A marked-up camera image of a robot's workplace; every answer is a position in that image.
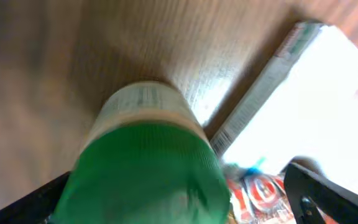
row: wood grain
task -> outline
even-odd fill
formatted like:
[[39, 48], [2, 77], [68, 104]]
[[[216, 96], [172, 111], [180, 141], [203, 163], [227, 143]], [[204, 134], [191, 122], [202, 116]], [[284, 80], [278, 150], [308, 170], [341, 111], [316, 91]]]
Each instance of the wood grain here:
[[129, 83], [173, 85], [211, 137], [307, 18], [358, 45], [358, 0], [0, 0], [0, 208], [71, 169]]

